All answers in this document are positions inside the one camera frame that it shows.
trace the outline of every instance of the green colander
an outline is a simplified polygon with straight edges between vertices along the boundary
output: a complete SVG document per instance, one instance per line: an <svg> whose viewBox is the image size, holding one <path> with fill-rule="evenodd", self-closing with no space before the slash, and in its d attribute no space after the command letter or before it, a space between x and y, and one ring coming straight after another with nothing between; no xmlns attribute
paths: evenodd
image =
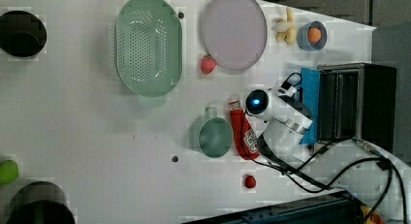
<svg viewBox="0 0 411 224"><path fill-rule="evenodd" d="M182 71L181 23L163 0L130 0L116 23L116 66L123 82L143 97L161 97Z"/></svg>

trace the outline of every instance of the red bottle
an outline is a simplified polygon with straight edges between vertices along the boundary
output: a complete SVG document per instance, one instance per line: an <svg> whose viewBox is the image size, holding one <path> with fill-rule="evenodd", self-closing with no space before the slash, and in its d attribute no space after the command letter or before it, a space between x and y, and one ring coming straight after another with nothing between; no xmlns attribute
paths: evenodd
<svg viewBox="0 0 411 224"><path fill-rule="evenodd" d="M229 108L234 140L239 156L245 160L256 159L260 155L257 150L257 137L247 118L245 118L238 95L232 95Z"/></svg>

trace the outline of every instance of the white table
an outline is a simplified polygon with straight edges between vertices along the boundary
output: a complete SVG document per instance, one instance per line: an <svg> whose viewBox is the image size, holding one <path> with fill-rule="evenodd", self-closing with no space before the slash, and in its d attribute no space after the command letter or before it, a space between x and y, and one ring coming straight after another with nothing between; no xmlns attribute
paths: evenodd
<svg viewBox="0 0 411 224"><path fill-rule="evenodd" d="M241 73L203 76L199 17L209 0L167 0L186 16L185 68L166 104L148 109L114 66L114 22L126 1L0 0L2 14L26 7L48 32L46 50L32 60L0 53L0 155L14 158L22 175L0 187L0 217L33 180L60 185L85 224L180 223L309 197L278 172L239 160L234 147L209 160L191 148L188 128L206 106L224 115L232 93L279 83L301 67L369 62L373 28L294 10L297 27L320 20L329 32L322 51L306 52L274 40L270 29L285 7L260 2L269 28L261 60ZM246 174L256 189L242 187Z"/></svg>

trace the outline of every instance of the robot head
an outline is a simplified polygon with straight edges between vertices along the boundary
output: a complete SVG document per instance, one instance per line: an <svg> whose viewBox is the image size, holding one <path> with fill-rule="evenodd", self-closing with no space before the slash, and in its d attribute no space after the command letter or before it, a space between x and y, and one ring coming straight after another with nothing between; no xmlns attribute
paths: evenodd
<svg viewBox="0 0 411 224"><path fill-rule="evenodd" d="M252 91L245 101L245 106L251 115L263 113L269 105L269 96L264 90Z"/></svg>

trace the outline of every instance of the toy fruit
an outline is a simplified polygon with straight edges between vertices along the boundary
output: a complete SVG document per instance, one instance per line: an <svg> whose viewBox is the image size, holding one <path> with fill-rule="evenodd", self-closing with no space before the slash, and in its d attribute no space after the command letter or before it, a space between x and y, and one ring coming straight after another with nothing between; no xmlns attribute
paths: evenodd
<svg viewBox="0 0 411 224"><path fill-rule="evenodd" d="M217 66L217 62L210 55L206 55L202 59L202 71L208 75Z"/></svg>
<svg viewBox="0 0 411 224"><path fill-rule="evenodd" d="M321 31L318 28L310 28L307 35L308 42L311 44L316 44L321 39Z"/></svg>
<svg viewBox="0 0 411 224"><path fill-rule="evenodd" d="M13 160L7 160L0 163L0 185L13 182L18 178L17 163Z"/></svg>
<svg viewBox="0 0 411 224"><path fill-rule="evenodd" d="M256 181L255 177L253 177L253 176L248 176L248 177L245 179L245 187L246 187L246 188L255 188L256 185L257 185L257 181Z"/></svg>
<svg viewBox="0 0 411 224"><path fill-rule="evenodd" d="M281 42L284 40L287 45L293 45L297 40L297 30L294 24L294 14L290 8L287 8L287 20L279 18L274 27L277 31L277 36L275 40Z"/></svg>

